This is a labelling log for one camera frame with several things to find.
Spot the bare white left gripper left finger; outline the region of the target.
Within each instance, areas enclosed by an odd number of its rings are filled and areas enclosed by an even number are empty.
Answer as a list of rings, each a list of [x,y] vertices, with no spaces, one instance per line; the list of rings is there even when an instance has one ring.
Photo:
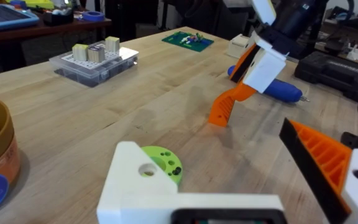
[[[133,141],[117,144],[99,199],[99,223],[121,223],[124,198],[141,195],[167,195],[178,185]]]

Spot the white orange left gripper right finger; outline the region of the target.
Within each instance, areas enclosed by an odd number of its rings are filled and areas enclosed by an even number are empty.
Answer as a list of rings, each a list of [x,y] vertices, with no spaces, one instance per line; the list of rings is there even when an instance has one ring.
[[[284,119],[280,139],[312,190],[325,223],[358,223],[358,137],[337,141]]]

